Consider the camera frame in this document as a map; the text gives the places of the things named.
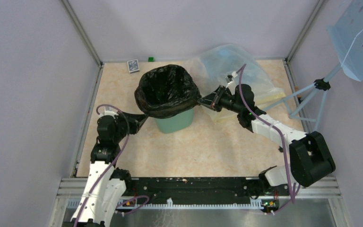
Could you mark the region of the green plastic trash bin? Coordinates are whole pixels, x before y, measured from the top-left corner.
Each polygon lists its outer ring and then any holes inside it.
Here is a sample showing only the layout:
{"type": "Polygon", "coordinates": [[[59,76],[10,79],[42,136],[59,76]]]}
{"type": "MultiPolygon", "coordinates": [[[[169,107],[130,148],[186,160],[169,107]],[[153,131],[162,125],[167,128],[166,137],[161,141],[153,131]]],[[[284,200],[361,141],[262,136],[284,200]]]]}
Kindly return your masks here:
{"type": "Polygon", "coordinates": [[[155,118],[155,123],[160,132],[168,134],[189,127],[194,119],[194,109],[189,109],[166,119],[155,118]]]}

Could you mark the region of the clear plastic bag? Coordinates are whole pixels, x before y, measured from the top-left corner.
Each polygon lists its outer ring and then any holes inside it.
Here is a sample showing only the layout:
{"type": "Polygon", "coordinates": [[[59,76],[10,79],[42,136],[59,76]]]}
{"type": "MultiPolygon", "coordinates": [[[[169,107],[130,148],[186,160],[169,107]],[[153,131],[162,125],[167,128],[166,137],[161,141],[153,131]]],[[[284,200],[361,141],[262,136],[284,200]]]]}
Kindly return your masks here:
{"type": "Polygon", "coordinates": [[[244,64],[246,67],[242,83],[250,85],[257,106],[285,97],[284,90],[276,87],[253,56],[239,45],[225,44],[215,47],[185,61],[182,66],[191,75],[204,97],[220,85],[226,86],[226,77],[244,64]]]}

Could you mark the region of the black trash bag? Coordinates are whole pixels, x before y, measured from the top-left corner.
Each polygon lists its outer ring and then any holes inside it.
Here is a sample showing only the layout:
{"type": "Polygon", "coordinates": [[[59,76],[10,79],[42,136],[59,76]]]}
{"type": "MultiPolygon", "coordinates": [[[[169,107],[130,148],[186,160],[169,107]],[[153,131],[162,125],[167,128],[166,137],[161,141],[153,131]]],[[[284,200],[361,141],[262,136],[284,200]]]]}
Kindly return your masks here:
{"type": "Polygon", "coordinates": [[[184,67],[168,64],[144,73],[134,97],[144,114],[166,119],[194,108],[202,95],[184,67]]]}

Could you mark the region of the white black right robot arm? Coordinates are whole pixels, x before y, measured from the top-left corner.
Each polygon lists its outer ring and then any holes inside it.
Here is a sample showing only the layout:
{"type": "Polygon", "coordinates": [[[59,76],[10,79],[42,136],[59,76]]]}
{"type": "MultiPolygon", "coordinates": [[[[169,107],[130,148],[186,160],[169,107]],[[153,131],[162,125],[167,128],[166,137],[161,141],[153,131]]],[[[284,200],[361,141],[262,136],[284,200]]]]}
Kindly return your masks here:
{"type": "Polygon", "coordinates": [[[249,85],[237,85],[234,94],[230,89],[219,86],[198,103],[216,112],[227,109],[236,113],[243,128],[267,137],[282,148],[285,165],[271,167],[259,174],[258,188],[264,195],[271,195],[282,184],[311,186],[336,169],[321,133],[295,130],[273,119],[255,105],[254,93],[249,85]]]}

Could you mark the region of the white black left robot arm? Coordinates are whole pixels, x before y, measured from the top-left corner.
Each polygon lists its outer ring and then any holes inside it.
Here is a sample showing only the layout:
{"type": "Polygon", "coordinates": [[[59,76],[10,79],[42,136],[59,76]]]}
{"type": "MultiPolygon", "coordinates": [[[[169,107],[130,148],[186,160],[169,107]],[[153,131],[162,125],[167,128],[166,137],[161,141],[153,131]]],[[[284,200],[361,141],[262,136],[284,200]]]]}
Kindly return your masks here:
{"type": "Polygon", "coordinates": [[[131,193],[133,183],[128,170],[116,168],[130,135],[137,134],[146,114],[105,110],[97,120],[97,137],[90,154],[87,182],[80,202],[64,227],[108,227],[119,199],[131,193]]]}

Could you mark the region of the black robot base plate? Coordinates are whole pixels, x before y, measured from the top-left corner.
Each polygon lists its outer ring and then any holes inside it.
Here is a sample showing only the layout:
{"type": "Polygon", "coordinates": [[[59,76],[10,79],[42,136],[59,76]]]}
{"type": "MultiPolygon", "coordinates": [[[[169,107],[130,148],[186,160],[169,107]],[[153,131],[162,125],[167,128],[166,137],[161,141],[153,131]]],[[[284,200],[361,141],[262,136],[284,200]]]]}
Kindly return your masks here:
{"type": "Polygon", "coordinates": [[[289,196],[286,184],[271,187],[257,177],[140,177],[126,182],[124,197],[145,195],[149,205],[243,205],[261,196],[289,196]]]}

